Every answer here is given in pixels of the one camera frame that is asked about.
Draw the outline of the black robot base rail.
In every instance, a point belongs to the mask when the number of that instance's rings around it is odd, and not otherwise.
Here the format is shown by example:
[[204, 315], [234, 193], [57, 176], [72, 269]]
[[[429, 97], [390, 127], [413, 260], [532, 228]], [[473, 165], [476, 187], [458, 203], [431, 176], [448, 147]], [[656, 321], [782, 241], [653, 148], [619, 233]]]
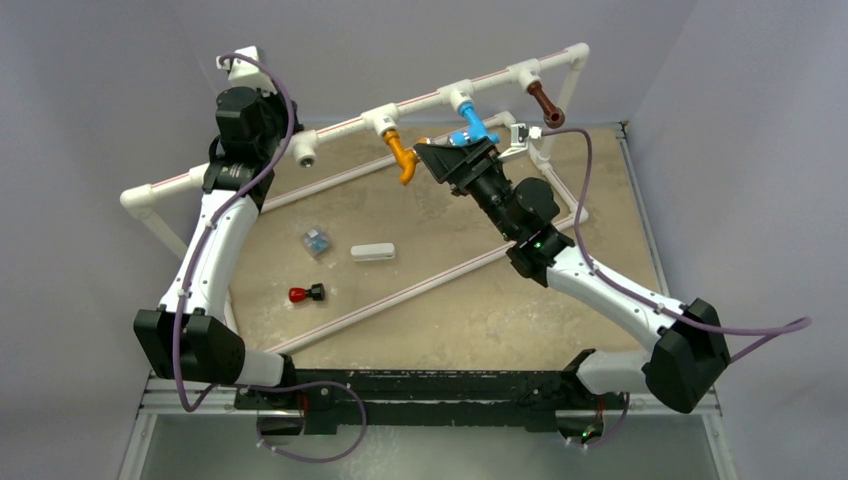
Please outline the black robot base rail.
[[574, 368], [563, 370], [297, 369], [292, 393], [237, 393], [238, 410], [304, 416], [308, 435], [342, 425], [520, 427], [580, 437], [603, 430], [600, 416], [622, 407], [621, 393], [590, 393]]

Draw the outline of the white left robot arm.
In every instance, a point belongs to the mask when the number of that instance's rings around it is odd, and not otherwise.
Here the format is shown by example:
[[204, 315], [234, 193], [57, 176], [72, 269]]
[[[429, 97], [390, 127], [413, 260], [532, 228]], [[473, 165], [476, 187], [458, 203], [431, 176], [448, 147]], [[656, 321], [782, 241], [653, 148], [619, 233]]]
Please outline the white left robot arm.
[[232, 87], [216, 99], [218, 136], [209, 148], [201, 212], [174, 282], [153, 310], [140, 310], [133, 331], [154, 373], [180, 369], [184, 380], [259, 386], [272, 408], [297, 399], [286, 356], [250, 349], [225, 323], [237, 259], [274, 179], [269, 165], [296, 115], [284, 97]]

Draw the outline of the brown water faucet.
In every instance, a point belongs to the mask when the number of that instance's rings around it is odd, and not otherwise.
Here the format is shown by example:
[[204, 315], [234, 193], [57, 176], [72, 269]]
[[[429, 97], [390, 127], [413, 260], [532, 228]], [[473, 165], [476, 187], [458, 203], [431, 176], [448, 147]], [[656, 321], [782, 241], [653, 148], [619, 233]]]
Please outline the brown water faucet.
[[563, 110], [550, 99], [540, 81], [531, 82], [526, 87], [526, 92], [537, 102], [542, 111], [543, 121], [548, 128], [558, 129], [563, 126], [565, 122]]

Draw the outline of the red black faucet piece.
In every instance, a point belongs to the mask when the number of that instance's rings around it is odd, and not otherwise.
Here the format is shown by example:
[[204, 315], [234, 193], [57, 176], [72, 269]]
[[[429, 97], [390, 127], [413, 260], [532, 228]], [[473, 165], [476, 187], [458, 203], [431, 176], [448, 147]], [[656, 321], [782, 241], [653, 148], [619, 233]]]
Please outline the red black faucet piece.
[[288, 290], [288, 299], [293, 304], [306, 300], [322, 302], [325, 300], [326, 290], [323, 283], [312, 284], [309, 288], [292, 287]]

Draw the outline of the clear bag blue parts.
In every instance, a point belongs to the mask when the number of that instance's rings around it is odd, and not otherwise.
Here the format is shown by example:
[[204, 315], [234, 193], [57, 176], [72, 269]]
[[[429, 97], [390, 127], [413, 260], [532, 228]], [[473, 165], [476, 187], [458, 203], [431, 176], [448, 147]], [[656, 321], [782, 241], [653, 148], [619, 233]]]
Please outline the clear bag blue parts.
[[317, 258], [328, 251], [332, 246], [329, 235], [320, 227], [313, 227], [301, 236], [302, 243], [307, 252]]

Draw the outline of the blue water faucet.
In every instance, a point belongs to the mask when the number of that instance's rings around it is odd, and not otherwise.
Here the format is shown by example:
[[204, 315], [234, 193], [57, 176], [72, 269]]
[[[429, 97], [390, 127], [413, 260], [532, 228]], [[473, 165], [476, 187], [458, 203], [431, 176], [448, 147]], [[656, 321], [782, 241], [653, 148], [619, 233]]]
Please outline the blue water faucet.
[[456, 107], [457, 113], [467, 122], [465, 130], [457, 131], [449, 135], [448, 143], [451, 146], [462, 147], [487, 139], [493, 144], [500, 142], [497, 133], [490, 132], [484, 122], [476, 113], [471, 101], [465, 101]]

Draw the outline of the orange water faucet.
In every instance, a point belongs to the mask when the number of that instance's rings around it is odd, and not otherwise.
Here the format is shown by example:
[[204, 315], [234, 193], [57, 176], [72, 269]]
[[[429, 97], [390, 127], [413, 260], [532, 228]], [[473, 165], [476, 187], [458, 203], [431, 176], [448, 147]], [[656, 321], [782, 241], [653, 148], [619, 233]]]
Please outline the orange water faucet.
[[420, 162], [418, 154], [413, 148], [405, 148], [402, 145], [400, 135], [396, 129], [387, 129], [382, 134], [382, 140], [391, 151], [396, 164], [402, 170], [399, 181], [402, 185], [408, 185], [415, 176], [417, 165]]

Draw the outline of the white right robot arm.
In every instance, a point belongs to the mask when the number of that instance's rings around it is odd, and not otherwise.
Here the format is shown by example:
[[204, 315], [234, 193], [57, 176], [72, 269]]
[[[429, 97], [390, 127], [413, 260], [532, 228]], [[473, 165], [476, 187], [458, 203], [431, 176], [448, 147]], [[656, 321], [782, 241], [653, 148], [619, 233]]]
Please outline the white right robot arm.
[[439, 184], [469, 196], [511, 242], [506, 251], [524, 278], [569, 295], [611, 320], [641, 348], [583, 352], [561, 381], [564, 399], [584, 407], [601, 394], [649, 393], [690, 413], [730, 364], [716, 309], [647, 289], [593, 259], [553, 224], [555, 193], [544, 179], [513, 184], [488, 139], [466, 146], [417, 143], [413, 151]]

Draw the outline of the white plastic case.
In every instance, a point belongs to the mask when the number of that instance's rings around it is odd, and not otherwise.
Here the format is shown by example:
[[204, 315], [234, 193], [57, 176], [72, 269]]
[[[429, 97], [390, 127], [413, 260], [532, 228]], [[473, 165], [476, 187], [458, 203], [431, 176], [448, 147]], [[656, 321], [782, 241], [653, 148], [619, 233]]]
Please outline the white plastic case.
[[393, 243], [354, 245], [350, 248], [350, 255], [354, 262], [392, 260], [396, 257], [396, 246]]

